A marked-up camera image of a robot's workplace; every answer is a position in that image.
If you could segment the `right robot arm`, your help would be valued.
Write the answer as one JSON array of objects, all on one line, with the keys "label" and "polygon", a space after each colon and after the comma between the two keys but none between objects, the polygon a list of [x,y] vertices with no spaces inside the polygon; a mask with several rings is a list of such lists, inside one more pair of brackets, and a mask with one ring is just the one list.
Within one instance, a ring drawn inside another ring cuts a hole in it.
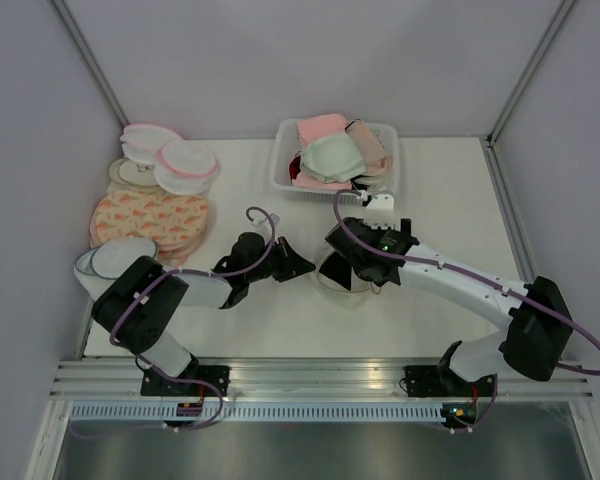
[{"label": "right robot arm", "polygon": [[433,293],[496,327],[491,335],[447,348],[435,367],[437,384],[446,394],[461,395],[473,384],[509,371],[539,382],[551,379],[573,332],[560,320],[570,312],[552,280],[503,280],[452,264],[420,243],[409,221],[394,230],[346,217],[325,240],[361,280]]}]

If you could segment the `beige trimmed mesh laundry bag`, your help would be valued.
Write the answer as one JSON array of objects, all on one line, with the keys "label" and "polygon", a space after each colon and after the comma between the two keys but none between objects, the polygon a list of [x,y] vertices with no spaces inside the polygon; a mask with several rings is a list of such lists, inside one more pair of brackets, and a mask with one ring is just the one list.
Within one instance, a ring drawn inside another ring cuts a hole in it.
[{"label": "beige trimmed mesh laundry bag", "polygon": [[361,280],[352,269],[351,279],[352,287],[350,291],[335,291],[323,286],[317,279],[317,267],[326,255],[335,251],[328,244],[317,252],[315,256],[316,269],[312,274],[315,288],[325,297],[326,300],[334,305],[341,306],[347,309],[354,309],[363,304],[366,300],[373,296],[378,296],[381,293],[381,288],[375,284]]}]

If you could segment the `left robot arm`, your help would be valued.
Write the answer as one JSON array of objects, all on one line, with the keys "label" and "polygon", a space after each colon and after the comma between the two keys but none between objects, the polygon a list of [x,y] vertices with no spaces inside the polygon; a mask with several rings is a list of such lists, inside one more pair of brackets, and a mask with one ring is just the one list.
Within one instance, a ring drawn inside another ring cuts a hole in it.
[{"label": "left robot arm", "polygon": [[255,282],[272,278],[283,283],[314,270],[285,238],[265,240],[246,232],[209,273],[167,271],[157,260],[139,257],[95,300],[91,318],[114,345],[147,365],[142,395],[219,398],[226,392],[228,369],[202,366],[167,332],[178,307],[230,309]]}]

